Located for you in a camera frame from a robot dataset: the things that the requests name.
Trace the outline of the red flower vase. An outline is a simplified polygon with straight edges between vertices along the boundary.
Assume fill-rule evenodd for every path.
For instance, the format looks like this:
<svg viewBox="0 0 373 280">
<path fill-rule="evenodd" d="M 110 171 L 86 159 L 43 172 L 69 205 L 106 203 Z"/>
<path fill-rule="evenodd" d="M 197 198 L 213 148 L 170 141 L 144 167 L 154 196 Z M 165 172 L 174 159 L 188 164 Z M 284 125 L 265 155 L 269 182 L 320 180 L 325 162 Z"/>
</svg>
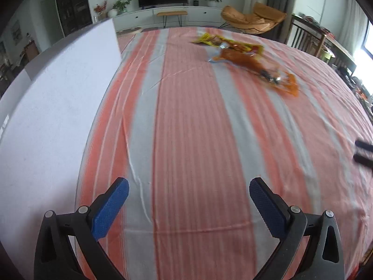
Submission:
<svg viewBox="0 0 373 280">
<path fill-rule="evenodd" d="M 105 0 L 102 4 L 96 4 L 93 10 L 96 14 L 98 21 L 101 21 L 106 18 L 106 8 L 107 8 L 107 0 Z"/>
</svg>

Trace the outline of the dark wooden cabinet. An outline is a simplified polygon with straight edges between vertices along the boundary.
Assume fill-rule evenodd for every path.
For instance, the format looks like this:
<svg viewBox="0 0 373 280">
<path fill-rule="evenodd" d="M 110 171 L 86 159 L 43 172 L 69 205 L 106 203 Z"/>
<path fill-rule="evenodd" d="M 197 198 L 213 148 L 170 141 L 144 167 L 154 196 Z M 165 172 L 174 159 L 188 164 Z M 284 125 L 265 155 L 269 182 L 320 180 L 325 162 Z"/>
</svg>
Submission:
<svg viewBox="0 0 373 280">
<path fill-rule="evenodd" d="M 64 36 L 92 24 L 88 0 L 56 0 Z"/>
</svg>

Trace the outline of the orange lounge chair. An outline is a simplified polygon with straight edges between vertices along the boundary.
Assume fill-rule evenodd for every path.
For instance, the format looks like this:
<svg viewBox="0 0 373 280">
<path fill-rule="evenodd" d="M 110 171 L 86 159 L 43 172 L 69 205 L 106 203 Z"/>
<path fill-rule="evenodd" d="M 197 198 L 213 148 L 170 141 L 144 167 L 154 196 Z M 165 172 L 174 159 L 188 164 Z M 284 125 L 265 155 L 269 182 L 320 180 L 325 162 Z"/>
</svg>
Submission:
<svg viewBox="0 0 373 280">
<path fill-rule="evenodd" d="M 243 14 L 232 6 L 225 6 L 221 11 L 221 17 L 225 25 L 230 25 L 245 34 L 259 35 L 282 23 L 286 13 L 256 2 L 252 13 Z"/>
</svg>

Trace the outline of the white storage box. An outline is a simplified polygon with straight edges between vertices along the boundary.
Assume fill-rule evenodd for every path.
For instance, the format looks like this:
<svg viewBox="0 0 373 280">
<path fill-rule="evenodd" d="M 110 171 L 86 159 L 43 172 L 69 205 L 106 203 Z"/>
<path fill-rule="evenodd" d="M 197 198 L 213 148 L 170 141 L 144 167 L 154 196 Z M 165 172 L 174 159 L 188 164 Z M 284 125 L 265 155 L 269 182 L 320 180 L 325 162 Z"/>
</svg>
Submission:
<svg viewBox="0 0 373 280">
<path fill-rule="evenodd" d="M 30 85 L 1 137 L 1 243 L 27 279 L 45 212 L 75 208 L 89 133 L 120 63 L 107 19 L 63 38 L 26 68 Z"/>
</svg>

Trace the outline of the small yellow snack packet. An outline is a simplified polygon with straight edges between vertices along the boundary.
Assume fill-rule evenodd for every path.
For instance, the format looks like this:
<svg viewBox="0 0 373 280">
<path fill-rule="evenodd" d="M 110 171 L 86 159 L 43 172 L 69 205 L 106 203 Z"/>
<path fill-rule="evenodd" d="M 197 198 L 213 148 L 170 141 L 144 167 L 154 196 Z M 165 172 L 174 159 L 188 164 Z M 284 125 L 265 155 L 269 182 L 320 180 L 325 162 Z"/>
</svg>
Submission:
<svg viewBox="0 0 373 280">
<path fill-rule="evenodd" d="M 212 35 L 205 33 L 197 40 L 192 41 L 194 44 L 205 44 L 212 47 L 219 47 L 221 49 L 231 48 L 241 53 L 254 53 L 261 55 L 264 51 L 263 46 L 257 44 L 249 44 L 246 42 L 234 41 L 220 35 Z"/>
</svg>

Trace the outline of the white TV cabinet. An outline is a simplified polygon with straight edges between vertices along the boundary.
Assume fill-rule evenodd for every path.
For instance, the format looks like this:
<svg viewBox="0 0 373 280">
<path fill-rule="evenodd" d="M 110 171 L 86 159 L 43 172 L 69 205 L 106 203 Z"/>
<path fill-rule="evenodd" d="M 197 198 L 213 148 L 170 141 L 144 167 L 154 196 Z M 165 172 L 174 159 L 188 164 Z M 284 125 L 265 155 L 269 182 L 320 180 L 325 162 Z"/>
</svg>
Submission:
<svg viewBox="0 0 373 280">
<path fill-rule="evenodd" d="M 167 28 L 213 26 L 223 24 L 221 9 L 205 6 L 168 6 L 131 11 L 113 18 L 117 32 L 129 28 Z"/>
</svg>

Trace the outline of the striped orange tablecloth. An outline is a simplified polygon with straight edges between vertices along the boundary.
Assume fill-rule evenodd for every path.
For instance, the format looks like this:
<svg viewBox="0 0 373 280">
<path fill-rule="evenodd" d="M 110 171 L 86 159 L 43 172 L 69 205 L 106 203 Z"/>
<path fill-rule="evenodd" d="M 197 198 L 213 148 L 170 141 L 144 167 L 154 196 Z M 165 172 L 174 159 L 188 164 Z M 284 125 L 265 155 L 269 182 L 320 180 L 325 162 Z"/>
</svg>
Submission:
<svg viewBox="0 0 373 280">
<path fill-rule="evenodd" d="M 122 64 L 85 149 L 78 205 L 124 177 L 129 196 L 100 241 L 126 279 L 252 279 L 277 245 L 248 194 L 260 176 L 304 212 L 332 210 L 345 273 L 372 241 L 372 173 L 353 160 L 372 140 L 359 101 L 324 62 L 284 44 L 264 46 L 295 75 L 282 94 L 197 45 L 204 28 L 169 28 L 118 39 Z"/>
</svg>

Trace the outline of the potted plant left of TV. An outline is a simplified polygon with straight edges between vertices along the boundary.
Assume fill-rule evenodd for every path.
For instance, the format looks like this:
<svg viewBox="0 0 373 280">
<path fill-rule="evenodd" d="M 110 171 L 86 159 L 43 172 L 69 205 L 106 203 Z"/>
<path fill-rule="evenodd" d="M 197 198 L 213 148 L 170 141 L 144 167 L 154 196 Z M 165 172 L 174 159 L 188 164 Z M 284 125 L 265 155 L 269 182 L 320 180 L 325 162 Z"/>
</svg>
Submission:
<svg viewBox="0 0 373 280">
<path fill-rule="evenodd" d="M 130 3 L 131 0 L 117 0 L 113 4 L 113 9 L 116 9 L 118 14 L 122 14 L 124 12 L 127 12 L 127 6 L 129 6 Z"/>
</svg>

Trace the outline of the dark wooden dining chair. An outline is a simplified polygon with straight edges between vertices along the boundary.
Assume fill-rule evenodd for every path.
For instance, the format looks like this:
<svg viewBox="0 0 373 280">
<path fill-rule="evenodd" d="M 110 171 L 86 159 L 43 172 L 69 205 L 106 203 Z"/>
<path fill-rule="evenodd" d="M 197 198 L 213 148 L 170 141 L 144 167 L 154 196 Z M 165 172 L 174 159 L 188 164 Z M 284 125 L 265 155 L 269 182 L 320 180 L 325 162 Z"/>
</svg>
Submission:
<svg viewBox="0 0 373 280">
<path fill-rule="evenodd" d="M 320 27 L 292 14 L 285 44 L 318 58 L 325 40 L 326 34 Z"/>
</svg>

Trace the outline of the small wooden bench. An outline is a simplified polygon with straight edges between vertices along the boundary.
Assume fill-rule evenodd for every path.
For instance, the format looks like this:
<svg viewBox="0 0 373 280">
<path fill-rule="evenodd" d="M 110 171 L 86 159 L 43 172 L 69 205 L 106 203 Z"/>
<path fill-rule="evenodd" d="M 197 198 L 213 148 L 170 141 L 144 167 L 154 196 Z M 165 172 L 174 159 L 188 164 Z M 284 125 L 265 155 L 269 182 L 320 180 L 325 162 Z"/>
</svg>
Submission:
<svg viewBox="0 0 373 280">
<path fill-rule="evenodd" d="M 183 26 L 183 17 L 187 16 L 188 12 L 185 10 L 182 11 L 162 11 L 156 14 L 156 17 L 162 18 L 162 25 L 164 28 L 167 26 L 169 17 L 177 17 L 178 25 Z"/>
</svg>

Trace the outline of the orange snack bag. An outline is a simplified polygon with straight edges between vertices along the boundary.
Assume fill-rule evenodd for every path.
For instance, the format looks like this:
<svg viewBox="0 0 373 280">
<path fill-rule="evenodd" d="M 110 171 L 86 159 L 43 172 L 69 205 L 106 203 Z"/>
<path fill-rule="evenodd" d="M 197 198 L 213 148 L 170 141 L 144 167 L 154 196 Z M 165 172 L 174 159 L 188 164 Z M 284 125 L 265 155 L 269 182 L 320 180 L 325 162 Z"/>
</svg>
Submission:
<svg viewBox="0 0 373 280">
<path fill-rule="evenodd" d="M 274 87 L 277 91 L 297 97 L 299 86 L 294 74 L 269 58 L 256 53 L 243 52 L 232 47 L 222 48 L 210 62 L 226 62 L 257 75 L 263 82 Z"/>
</svg>

